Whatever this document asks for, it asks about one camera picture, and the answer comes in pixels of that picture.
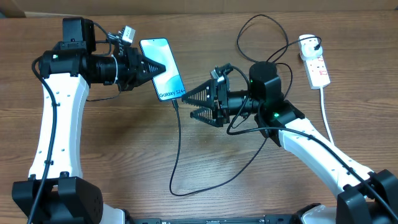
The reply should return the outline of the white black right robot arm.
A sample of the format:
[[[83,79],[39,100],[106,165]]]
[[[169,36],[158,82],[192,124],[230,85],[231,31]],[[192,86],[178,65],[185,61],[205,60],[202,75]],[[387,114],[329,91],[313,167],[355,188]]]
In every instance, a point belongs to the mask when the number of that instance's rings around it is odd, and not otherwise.
[[[214,127],[227,124],[229,135],[260,132],[265,139],[298,157],[329,188],[335,207],[309,205],[294,223],[397,223],[397,177],[384,169],[374,172],[324,138],[281,90],[275,63],[256,62],[245,81],[247,90],[231,91],[231,64],[215,67],[211,78],[182,96],[197,106],[190,116]],[[238,116],[253,114],[257,127],[232,131]]]

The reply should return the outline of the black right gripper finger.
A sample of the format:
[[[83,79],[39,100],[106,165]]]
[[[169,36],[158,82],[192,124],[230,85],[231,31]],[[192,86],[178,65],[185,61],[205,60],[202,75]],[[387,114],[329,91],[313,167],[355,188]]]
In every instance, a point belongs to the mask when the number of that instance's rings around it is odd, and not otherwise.
[[[207,80],[182,96],[182,101],[189,105],[215,109],[216,80]]]
[[[218,117],[217,110],[213,111],[209,108],[199,108],[193,110],[190,113],[190,117],[216,128],[223,127],[222,119]]]

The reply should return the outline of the blue Galaxy smartphone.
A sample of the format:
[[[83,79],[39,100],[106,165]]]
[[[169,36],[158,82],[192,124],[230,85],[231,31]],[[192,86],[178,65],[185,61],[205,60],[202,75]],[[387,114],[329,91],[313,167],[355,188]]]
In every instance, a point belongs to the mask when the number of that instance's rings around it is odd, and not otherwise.
[[[162,71],[152,78],[160,101],[180,98],[186,93],[174,54],[166,38],[142,39],[139,42],[144,56],[162,65]]]

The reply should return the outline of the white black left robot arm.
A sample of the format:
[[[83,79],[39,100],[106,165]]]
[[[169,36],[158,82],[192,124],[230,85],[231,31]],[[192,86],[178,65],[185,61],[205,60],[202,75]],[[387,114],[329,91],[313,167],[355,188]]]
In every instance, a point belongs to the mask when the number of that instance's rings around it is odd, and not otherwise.
[[[165,66],[133,47],[129,26],[106,34],[105,54],[96,53],[96,22],[70,17],[62,28],[63,39],[32,62],[44,93],[39,143],[27,180],[12,186],[12,199],[29,223],[131,223],[126,210],[105,204],[101,190],[83,178],[83,110],[93,84],[130,91]]]

